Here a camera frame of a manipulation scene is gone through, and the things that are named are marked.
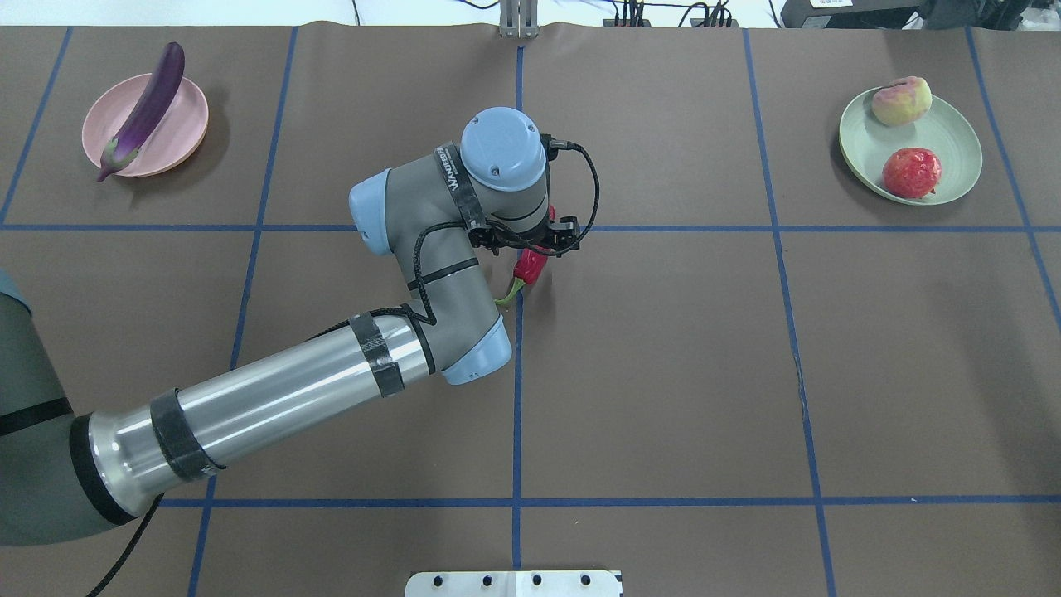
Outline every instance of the gray metal bracket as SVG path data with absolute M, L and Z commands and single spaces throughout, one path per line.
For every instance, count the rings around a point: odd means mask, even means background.
M 538 37 L 538 0 L 501 0 L 502 37 Z

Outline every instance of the white bracket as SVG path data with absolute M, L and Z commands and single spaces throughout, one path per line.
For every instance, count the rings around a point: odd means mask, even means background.
M 501 36 L 538 37 L 538 0 L 501 0 Z
M 623 597 L 618 570 L 419 573 L 405 597 Z

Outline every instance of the pink plate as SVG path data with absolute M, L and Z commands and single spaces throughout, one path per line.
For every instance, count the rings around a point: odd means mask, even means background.
M 100 156 L 107 141 L 118 133 L 137 100 L 147 87 L 151 73 L 126 78 L 107 90 L 88 110 L 81 128 L 85 155 L 100 166 Z M 166 172 L 188 159 L 206 136 L 209 120 L 206 95 L 197 85 L 184 78 L 177 94 L 155 131 L 147 137 L 140 154 L 118 176 L 150 176 Z

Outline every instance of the plate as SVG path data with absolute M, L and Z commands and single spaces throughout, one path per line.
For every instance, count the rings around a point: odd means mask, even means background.
M 873 116 L 877 89 L 856 95 L 840 116 L 840 152 L 855 176 L 881 196 L 906 205 L 950 203 L 969 192 L 980 177 L 984 154 L 976 131 L 961 112 L 933 95 L 932 107 L 918 120 L 886 126 Z M 885 190 L 884 162 L 903 147 L 924 147 L 939 156 L 943 174 L 935 193 L 904 198 Z
M 108 89 L 88 110 L 81 127 L 81 146 L 97 168 L 100 166 L 103 147 L 125 123 L 150 80 L 151 73 L 126 78 Z M 150 176 L 188 159 L 206 136 L 209 112 L 206 95 L 198 85 L 188 78 L 181 80 L 177 94 L 158 127 L 147 137 L 128 166 L 115 175 Z

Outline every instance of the red fruit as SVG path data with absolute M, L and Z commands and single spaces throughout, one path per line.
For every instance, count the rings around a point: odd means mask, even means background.
M 884 164 L 884 188 L 904 198 L 921 198 L 936 192 L 943 174 L 939 156 L 922 147 L 906 147 L 891 154 Z

